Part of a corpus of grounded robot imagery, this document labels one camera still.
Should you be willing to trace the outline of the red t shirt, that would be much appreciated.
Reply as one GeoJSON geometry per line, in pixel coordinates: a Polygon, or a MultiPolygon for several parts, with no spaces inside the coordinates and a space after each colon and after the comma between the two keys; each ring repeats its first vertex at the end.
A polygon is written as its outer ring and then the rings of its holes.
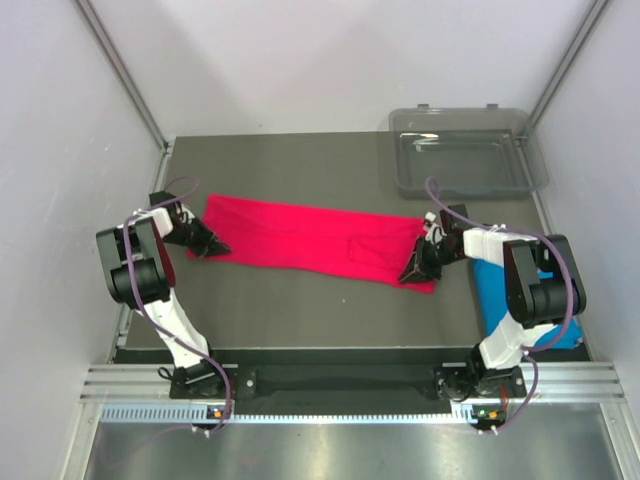
{"type": "Polygon", "coordinates": [[[345,211],[211,194],[202,217],[231,252],[213,261],[295,269],[369,281],[422,294],[435,283],[401,284],[418,217],[345,211]]]}

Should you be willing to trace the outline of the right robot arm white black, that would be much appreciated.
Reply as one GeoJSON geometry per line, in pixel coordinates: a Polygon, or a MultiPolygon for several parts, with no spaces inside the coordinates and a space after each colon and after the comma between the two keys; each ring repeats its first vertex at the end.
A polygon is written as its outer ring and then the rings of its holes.
{"type": "Polygon", "coordinates": [[[503,271],[506,312],[474,347],[466,372],[469,388],[487,396],[502,385],[502,371],[518,366],[554,326],[584,311],[586,292],[566,236],[538,238],[496,228],[455,228],[437,240],[432,234],[418,237],[398,282],[439,280],[444,266],[463,259],[503,271]]]}

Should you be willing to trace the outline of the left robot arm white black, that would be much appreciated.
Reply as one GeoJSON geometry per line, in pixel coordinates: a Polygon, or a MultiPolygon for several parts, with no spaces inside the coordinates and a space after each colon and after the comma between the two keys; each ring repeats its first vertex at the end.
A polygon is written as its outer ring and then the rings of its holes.
{"type": "Polygon", "coordinates": [[[96,243],[109,294],[151,320],[172,355],[174,375],[205,396],[220,394],[227,374],[208,360],[208,341],[179,303],[166,246],[197,258],[229,255],[231,248],[179,202],[138,210],[128,223],[98,232],[96,243]]]}

